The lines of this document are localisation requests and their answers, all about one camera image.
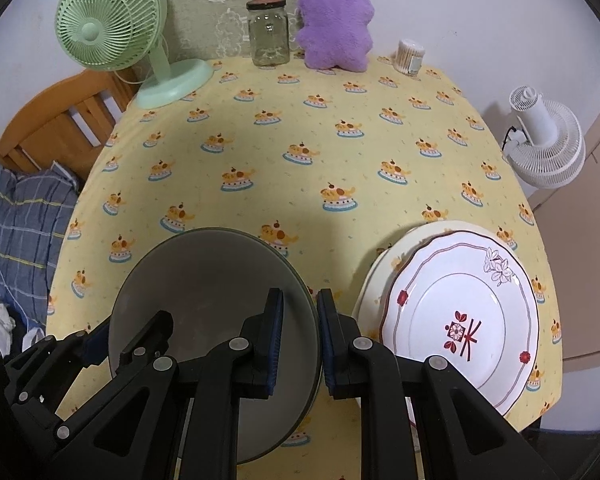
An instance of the electric fan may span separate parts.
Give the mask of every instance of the electric fan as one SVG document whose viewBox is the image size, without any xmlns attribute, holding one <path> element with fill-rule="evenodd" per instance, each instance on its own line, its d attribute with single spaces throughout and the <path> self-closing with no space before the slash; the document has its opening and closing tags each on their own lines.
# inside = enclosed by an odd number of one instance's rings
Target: electric fan
<svg viewBox="0 0 600 480">
<path fill-rule="evenodd" d="M 535 187 L 555 189 L 570 183 L 584 165 L 586 150 L 580 123 L 563 104 L 544 101 L 530 86 L 509 96 L 521 130 L 511 128 L 504 157 L 522 180 Z"/>
<path fill-rule="evenodd" d="M 60 0 L 56 36 L 91 70 L 122 70 L 148 54 L 154 74 L 142 83 L 136 104 L 156 108 L 197 90 L 213 74 L 200 59 L 169 64 L 162 47 L 166 13 L 167 0 Z"/>
</svg>

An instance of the yellow tablecloth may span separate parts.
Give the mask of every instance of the yellow tablecloth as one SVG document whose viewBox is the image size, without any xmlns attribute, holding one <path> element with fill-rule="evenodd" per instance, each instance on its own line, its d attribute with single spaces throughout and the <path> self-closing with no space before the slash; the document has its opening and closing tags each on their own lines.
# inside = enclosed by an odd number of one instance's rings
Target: yellow tablecloth
<svg viewBox="0 0 600 480">
<path fill-rule="evenodd" d="M 535 420 L 560 397 L 562 345 L 554 284 L 525 197 L 445 75 L 423 67 L 409 78 L 386 62 L 357 74 L 315 72 L 297 59 L 275 70 L 223 59 L 187 100 L 151 112 L 131 104 L 80 195 L 48 332 L 96 326 L 133 266 L 181 230 L 223 226 L 259 236 L 309 288 L 331 288 L 348 313 L 378 248 L 426 221 L 459 219 L 499 234 L 534 277 L 536 382 L 507 420 L 518 429 Z M 83 372 L 61 416 L 108 379 L 106 365 Z M 322 387 L 289 442 L 300 445 L 242 466 L 240 477 L 358 478 L 358 412 L 355 401 L 333 401 Z"/>
</svg>

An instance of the stack of plates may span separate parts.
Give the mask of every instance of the stack of plates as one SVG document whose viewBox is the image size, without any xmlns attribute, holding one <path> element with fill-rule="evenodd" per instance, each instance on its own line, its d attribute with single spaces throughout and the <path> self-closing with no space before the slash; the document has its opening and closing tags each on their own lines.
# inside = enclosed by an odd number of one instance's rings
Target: stack of plates
<svg viewBox="0 0 600 480">
<path fill-rule="evenodd" d="M 354 317 L 363 335 L 396 355 L 442 355 L 502 415 L 524 390 L 538 350 L 526 272 L 494 235 L 466 222 L 415 228 L 382 253 Z"/>
</svg>

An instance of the fan base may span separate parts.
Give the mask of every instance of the fan base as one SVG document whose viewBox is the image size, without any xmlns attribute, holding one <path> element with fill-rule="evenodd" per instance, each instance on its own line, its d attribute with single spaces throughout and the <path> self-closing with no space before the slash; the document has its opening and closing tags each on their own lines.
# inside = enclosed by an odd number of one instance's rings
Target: fan base
<svg viewBox="0 0 600 480">
<path fill-rule="evenodd" d="M 173 103 L 209 81 L 214 70 L 201 59 L 183 59 L 171 63 L 171 77 L 158 82 L 155 75 L 147 79 L 136 94 L 136 104 L 150 110 Z"/>
</svg>

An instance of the glass jar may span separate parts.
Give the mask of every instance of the glass jar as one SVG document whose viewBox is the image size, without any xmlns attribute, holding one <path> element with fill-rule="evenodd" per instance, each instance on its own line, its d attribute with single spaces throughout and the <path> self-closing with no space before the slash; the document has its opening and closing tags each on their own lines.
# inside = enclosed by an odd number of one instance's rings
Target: glass jar
<svg viewBox="0 0 600 480">
<path fill-rule="evenodd" d="M 251 0 L 249 41 L 255 66 L 272 66 L 289 62 L 289 18 L 286 0 Z"/>
</svg>

